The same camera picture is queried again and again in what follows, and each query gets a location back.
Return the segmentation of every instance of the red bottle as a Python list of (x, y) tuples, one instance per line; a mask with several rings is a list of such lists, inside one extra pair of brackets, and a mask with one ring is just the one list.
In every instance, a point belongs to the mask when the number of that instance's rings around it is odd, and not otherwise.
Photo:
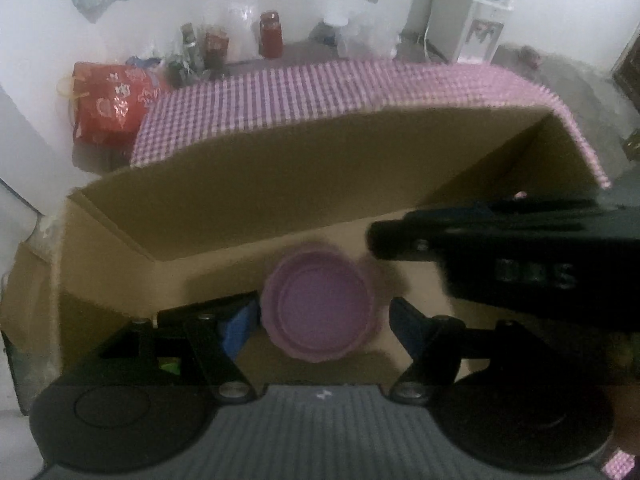
[(275, 10), (269, 10), (260, 15), (260, 44), (260, 53), (264, 57), (268, 59), (282, 57), (284, 50), (282, 26)]

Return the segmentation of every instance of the purple plastic container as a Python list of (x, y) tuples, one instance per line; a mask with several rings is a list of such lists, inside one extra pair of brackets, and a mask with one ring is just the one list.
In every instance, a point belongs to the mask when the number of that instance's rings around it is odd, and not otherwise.
[(313, 363), (355, 350), (375, 325), (369, 281), (331, 247), (303, 248), (284, 258), (267, 279), (260, 306), (271, 341)]

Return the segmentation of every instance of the brown box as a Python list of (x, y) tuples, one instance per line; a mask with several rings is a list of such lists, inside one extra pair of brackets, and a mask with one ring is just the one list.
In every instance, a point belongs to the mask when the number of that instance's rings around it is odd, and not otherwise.
[[(67, 200), (52, 266), (52, 355), (73, 365), (129, 317), (260, 290), (290, 248), (325, 240), (367, 260), (372, 221), (412, 208), (596, 186), (545, 108), (383, 110), (209, 140), (112, 174)], [(435, 264), (369, 262), (384, 301), (490, 326), (499, 309), (448, 298)], [(41, 336), (26, 334), (26, 345)], [(256, 385), (389, 384), (409, 357), (386, 323), (361, 352), (310, 365), (256, 333), (239, 365)]]

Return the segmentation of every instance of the gray gripper base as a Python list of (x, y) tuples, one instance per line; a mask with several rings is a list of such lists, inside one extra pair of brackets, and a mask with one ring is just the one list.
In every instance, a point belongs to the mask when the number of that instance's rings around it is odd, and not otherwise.
[(583, 465), (514, 474), (455, 448), (423, 408), (385, 399), (376, 386), (270, 386), (244, 406), (219, 410), (189, 449), (117, 476), (54, 465), (38, 480), (602, 480)]

